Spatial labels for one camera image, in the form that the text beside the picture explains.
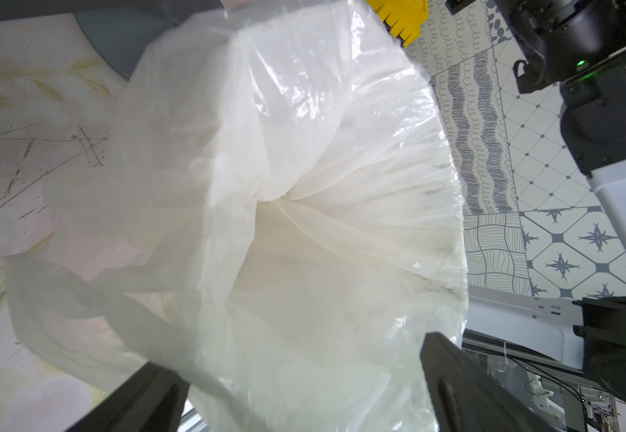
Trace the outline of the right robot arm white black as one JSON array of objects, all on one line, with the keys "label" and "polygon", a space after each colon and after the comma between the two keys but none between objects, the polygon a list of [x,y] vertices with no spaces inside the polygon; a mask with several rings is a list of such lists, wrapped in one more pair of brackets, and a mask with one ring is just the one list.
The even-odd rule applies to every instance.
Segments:
[{"label": "right robot arm white black", "polygon": [[[626,251],[626,1],[500,1],[523,52],[518,90],[552,84],[563,98],[560,133]],[[626,401],[626,298],[584,300],[583,371]]]}]

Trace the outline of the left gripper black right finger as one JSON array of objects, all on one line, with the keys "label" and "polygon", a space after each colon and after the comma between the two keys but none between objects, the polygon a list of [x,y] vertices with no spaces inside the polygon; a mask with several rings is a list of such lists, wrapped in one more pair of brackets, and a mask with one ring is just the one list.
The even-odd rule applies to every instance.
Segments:
[{"label": "left gripper black right finger", "polygon": [[440,332],[428,333],[420,352],[440,431],[552,431]]}]

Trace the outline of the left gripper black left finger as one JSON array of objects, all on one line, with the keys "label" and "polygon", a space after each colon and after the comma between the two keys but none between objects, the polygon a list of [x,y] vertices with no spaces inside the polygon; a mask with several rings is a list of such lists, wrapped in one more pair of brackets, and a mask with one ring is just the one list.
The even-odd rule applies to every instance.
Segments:
[{"label": "left gripper black left finger", "polygon": [[176,432],[189,389],[176,372],[146,363],[68,432]]}]

